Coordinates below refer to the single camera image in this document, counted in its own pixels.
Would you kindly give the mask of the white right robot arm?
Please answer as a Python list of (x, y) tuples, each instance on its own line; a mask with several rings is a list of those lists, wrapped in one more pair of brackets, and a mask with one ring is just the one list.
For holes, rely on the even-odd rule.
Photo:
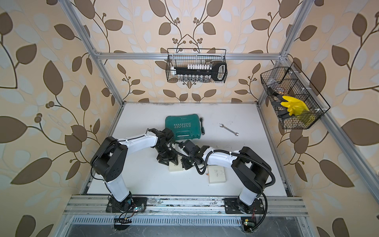
[(255, 199), (263, 195), (264, 189), (276, 182), (270, 165), (249, 147), (239, 151), (214, 149), (209, 146), (198, 147), (192, 141), (171, 142), (170, 148), (194, 166), (199, 175), (204, 175), (210, 166), (231, 168), (244, 188), (238, 200), (251, 206)]

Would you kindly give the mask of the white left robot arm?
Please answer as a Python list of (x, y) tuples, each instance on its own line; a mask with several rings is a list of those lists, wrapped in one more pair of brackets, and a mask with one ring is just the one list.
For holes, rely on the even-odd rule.
[(174, 133), (168, 128), (162, 131), (147, 129), (146, 133), (132, 138), (116, 139), (109, 136), (93, 156), (91, 168), (102, 177), (115, 201), (123, 203), (131, 199), (131, 192), (121, 176), (127, 155), (154, 148), (158, 152), (157, 160), (160, 164), (177, 165), (178, 155), (169, 148), (172, 141)]

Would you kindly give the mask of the large cream jewelry box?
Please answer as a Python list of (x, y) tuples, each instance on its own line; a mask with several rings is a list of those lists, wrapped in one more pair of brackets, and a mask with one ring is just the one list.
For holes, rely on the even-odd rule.
[(208, 166), (210, 184), (226, 183), (225, 168), (222, 166)]

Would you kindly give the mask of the green plastic tool case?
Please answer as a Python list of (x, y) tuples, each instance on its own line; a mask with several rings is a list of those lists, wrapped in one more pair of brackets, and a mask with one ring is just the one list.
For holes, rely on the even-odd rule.
[(175, 141), (200, 139), (202, 135), (200, 120), (197, 114), (167, 116), (165, 127), (174, 133)]

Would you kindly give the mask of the silver open-end wrench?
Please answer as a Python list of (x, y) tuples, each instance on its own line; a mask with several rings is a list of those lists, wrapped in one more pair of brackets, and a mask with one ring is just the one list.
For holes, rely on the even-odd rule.
[(239, 136), (239, 133), (238, 132), (234, 132), (233, 130), (231, 130), (230, 128), (226, 127), (224, 124), (220, 123), (220, 127), (231, 132), (232, 134), (234, 134), (235, 136)]

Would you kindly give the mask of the black pliers in basket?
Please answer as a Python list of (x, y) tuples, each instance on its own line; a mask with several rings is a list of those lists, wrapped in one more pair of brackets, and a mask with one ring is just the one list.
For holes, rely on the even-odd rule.
[(268, 87), (269, 95), (272, 97), (273, 101), (271, 102), (274, 110), (276, 111), (276, 114), (280, 119), (288, 119), (290, 118), (290, 112), (288, 111), (288, 107), (285, 107), (282, 105), (284, 102), (289, 102), (289, 96), (282, 95), (278, 93), (276, 90), (274, 90), (271, 87)]

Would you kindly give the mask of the yellow rubber glove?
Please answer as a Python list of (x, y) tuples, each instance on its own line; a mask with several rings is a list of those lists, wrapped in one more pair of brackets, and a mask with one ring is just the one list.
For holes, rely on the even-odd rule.
[(283, 96), (280, 105), (287, 109), (289, 116), (299, 116), (310, 112), (304, 101), (291, 96)]

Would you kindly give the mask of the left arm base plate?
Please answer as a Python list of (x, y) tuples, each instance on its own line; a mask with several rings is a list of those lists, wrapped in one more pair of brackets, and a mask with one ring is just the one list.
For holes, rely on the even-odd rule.
[(108, 196), (107, 213), (143, 212), (147, 206), (146, 197), (133, 197), (131, 194), (123, 201), (117, 201), (112, 195)]

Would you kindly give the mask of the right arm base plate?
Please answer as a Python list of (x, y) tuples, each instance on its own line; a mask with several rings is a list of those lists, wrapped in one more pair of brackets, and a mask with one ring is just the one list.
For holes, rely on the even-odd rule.
[(223, 199), (226, 214), (263, 214), (265, 206), (261, 199), (255, 199), (251, 205), (243, 203), (239, 198)]

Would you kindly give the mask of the socket set rail black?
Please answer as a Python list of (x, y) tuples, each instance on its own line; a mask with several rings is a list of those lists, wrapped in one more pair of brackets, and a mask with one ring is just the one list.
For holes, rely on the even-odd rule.
[(177, 78), (184, 82), (222, 83), (227, 78), (228, 69), (226, 62), (210, 61), (204, 64), (171, 66), (168, 75), (169, 79)]

